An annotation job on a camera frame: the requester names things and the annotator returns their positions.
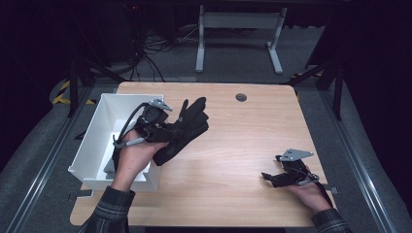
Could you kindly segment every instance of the person's left hand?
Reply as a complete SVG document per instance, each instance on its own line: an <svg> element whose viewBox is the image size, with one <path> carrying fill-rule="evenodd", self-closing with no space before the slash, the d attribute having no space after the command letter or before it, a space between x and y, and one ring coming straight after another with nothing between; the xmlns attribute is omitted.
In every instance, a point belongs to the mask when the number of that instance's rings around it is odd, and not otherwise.
<svg viewBox="0 0 412 233"><path fill-rule="evenodd" d="M130 130L125 136L125 141L132 141L140 137L136 130ZM136 176L148 166L155 153L166 147L168 143L143 142L121 149L119 165L112 188L128 191Z"/></svg>

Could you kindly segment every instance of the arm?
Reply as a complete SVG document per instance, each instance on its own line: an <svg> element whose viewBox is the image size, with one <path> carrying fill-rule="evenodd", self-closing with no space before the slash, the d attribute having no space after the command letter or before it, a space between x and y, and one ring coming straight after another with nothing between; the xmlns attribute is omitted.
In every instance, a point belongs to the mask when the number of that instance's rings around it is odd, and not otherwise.
<svg viewBox="0 0 412 233"><path fill-rule="evenodd" d="M138 138L135 130L124 139ZM103 193L91 217L83 224L80 232L125 232L127 215L134 198L130 190L136 176L145 169L155 153L167 143L141 143L124 148L120 152L118 170L110 186Z"/></svg>
<svg viewBox="0 0 412 233"><path fill-rule="evenodd" d="M314 183L289 185L285 186L284 189L298 196L300 200L313 211L312 221L318 229L318 232L352 232L342 216L329 205Z"/></svg>

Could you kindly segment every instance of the round hole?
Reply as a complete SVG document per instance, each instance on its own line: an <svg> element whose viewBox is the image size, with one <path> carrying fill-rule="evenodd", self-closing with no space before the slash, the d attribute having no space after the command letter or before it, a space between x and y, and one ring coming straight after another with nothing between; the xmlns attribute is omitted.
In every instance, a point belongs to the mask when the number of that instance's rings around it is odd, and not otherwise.
<svg viewBox="0 0 412 233"><path fill-rule="evenodd" d="M236 99L237 101L244 102L246 101L246 99L248 99L248 97L243 93L239 93L236 95Z"/></svg>

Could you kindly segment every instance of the person's right hand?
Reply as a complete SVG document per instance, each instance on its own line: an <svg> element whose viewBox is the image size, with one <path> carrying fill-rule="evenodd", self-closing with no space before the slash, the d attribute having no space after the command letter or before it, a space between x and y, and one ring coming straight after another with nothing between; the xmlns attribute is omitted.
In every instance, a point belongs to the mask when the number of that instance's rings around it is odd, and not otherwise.
<svg viewBox="0 0 412 233"><path fill-rule="evenodd" d="M314 214L332 208L314 183L289 185L282 188L298 196L306 206L312 209Z"/></svg>

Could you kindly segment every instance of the dark background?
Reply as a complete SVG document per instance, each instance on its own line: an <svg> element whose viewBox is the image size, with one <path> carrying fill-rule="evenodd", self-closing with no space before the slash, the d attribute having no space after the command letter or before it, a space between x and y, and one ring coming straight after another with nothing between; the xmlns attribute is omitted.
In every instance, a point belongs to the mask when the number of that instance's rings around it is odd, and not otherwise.
<svg viewBox="0 0 412 233"><path fill-rule="evenodd" d="M133 45L120 40L129 36L122 4L19 0L0 5L3 169L52 108L50 92L67 76L73 57L110 66L130 59ZM151 27L168 39L176 37L180 26L196 23L198 14L193 6L142 6L141 10L149 13L146 20ZM319 6L289 8L285 26L323 26L334 14L335 10ZM382 166L411 212L412 18L407 7L385 3L358 7L346 16L347 23L339 28L326 28L311 64L333 59L336 48L345 45L339 57L345 82Z"/></svg>

